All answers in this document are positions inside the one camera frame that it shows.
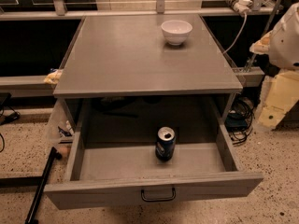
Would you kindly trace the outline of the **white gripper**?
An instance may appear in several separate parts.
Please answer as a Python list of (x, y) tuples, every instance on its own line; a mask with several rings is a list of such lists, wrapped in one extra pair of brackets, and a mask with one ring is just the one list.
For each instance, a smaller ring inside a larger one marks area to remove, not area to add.
[[(249, 51), (263, 55), (269, 52), (271, 32), (253, 43)], [(268, 129), (275, 129), (287, 113), (299, 101), (299, 73), (280, 71), (274, 77), (266, 76), (258, 105), (258, 123)]]

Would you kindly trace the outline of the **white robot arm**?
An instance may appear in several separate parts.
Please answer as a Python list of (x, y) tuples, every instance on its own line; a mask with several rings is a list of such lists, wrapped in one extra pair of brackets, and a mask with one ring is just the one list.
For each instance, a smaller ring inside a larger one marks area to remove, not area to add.
[(274, 77), (265, 77), (256, 110), (256, 125), (275, 129), (299, 101), (299, 3), (289, 7), (274, 28), (253, 43), (249, 51), (266, 54), (279, 68)]

